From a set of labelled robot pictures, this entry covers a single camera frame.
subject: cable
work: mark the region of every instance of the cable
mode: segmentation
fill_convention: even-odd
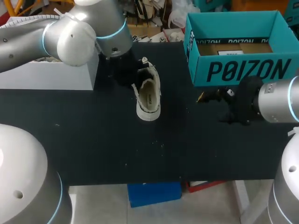
[[[17,20],[14,20],[12,22],[9,22],[3,26],[1,26],[0,28],[7,28],[7,27],[13,27],[18,23],[23,23],[26,21],[30,21],[30,20],[40,20],[40,19],[55,19],[55,20],[59,20],[60,16],[58,15],[33,15],[33,16],[28,16],[28,17],[24,17],[24,18],[19,18]]]

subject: robotic arm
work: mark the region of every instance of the robotic arm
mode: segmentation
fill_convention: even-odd
[[[132,51],[132,37],[117,0],[76,0],[69,12],[57,19],[40,19],[0,28],[0,73],[32,60],[52,56],[70,66],[81,66],[95,46],[109,58],[114,77],[131,85],[144,67]]]

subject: teal shoe box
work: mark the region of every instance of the teal shoe box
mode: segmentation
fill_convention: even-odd
[[[299,24],[299,0],[289,0],[284,18],[290,27]]]
[[[230,3],[231,0],[194,0],[193,3],[202,13],[210,12],[218,6]]]
[[[198,43],[268,43],[272,53],[201,56]],[[190,13],[184,49],[194,86],[237,85],[253,75],[289,79],[299,67],[299,41],[278,11]]]

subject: gray robot arm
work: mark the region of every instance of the gray robot arm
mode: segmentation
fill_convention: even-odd
[[[44,19],[1,28],[0,72],[45,56],[81,66],[93,55],[95,42],[108,58],[125,56],[134,60],[128,53],[133,41],[116,0],[75,3],[60,20]]]

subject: white table leg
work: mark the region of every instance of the white table leg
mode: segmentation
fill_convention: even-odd
[[[268,206],[273,180],[263,180],[259,192],[249,203],[244,181],[235,181],[234,189],[241,214],[241,224],[253,224]]]

